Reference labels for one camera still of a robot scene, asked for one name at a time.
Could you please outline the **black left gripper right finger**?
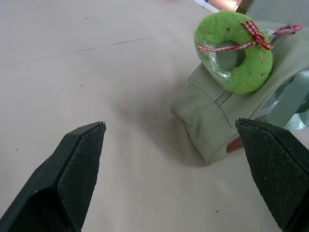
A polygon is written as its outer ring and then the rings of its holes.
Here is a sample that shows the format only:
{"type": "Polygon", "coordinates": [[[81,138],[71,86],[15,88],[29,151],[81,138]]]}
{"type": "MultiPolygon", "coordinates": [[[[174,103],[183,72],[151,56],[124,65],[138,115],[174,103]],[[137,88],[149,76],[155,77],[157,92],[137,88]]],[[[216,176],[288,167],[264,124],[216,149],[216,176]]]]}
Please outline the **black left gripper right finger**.
{"type": "Polygon", "coordinates": [[[253,180],[278,227],[309,230],[309,151],[288,130],[236,120],[253,180]]]}

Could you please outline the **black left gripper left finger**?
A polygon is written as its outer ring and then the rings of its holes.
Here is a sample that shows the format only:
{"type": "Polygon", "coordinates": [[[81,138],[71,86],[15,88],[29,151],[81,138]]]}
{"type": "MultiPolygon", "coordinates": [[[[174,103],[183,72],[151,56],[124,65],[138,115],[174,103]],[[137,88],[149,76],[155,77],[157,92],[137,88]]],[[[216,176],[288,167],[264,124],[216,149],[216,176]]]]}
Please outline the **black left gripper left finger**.
{"type": "Polygon", "coordinates": [[[0,219],[2,232],[80,232],[97,183],[106,124],[67,133],[0,219]]]}

